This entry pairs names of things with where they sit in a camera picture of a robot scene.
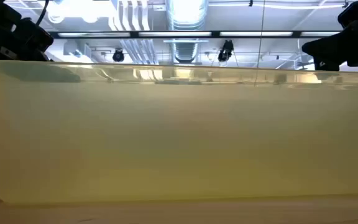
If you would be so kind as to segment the black double ceiling spotlight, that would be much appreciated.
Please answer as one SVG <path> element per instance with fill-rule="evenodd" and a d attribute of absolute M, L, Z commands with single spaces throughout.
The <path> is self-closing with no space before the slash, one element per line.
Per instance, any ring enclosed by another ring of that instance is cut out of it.
<path fill-rule="evenodd" d="M 232 40 L 225 40 L 221 50 L 219 51 L 218 61 L 227 62 L 231 58 L 233 51 L 234 45 L 232 43 Z"/>

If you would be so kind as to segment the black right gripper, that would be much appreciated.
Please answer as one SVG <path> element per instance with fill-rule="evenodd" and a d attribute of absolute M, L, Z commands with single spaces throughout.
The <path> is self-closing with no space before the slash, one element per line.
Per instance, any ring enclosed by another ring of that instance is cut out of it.
<path fill-rule="evenodd" d="M 341 64 L 358 67 L 358 22 L 341 32 L 303 44 L 302 51 L 313 57 L 314 69 L 338 71 Z"/>

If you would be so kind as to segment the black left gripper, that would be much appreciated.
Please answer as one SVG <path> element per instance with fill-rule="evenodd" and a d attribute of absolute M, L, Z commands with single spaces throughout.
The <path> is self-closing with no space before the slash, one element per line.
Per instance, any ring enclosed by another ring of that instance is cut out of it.
<path fill-rule="evenodd" d="M 48 62 L 45 51 L 52 44 L 53 37 L 29 18 L 0 24 L 0 60 Z"/>

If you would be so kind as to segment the black linear ceiling light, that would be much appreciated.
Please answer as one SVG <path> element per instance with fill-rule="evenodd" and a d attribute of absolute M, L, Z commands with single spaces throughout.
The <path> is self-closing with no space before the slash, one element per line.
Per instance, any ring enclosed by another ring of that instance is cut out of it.
<path fill-rule="evenodd" d="M 54 39 L 196 39 L 196 38 L 318 38 L 338 34 L 339 31 L 89 31 L 49 32 Z"/>

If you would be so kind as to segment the yellow translucent plastic bin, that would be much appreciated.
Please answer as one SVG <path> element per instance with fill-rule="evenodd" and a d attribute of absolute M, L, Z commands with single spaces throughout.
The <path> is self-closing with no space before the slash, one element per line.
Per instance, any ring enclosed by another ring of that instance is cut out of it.
<path fill-rule="evenodd" d="M 358 72 L 0 60 L 6 203 L 358 194 Z"/>

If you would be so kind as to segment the silver round ventilation duct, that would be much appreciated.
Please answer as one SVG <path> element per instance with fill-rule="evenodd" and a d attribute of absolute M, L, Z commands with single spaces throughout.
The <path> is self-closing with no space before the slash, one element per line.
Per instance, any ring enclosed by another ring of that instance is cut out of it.
<path fill-rule="evenodd" d="M 209 0 L 165 0 L 168 29 L 176 31 L 202 30 Z M 173 44 L 174 58 L 179 63 L 191 63 L 199 54 L 198 43 Z"/>

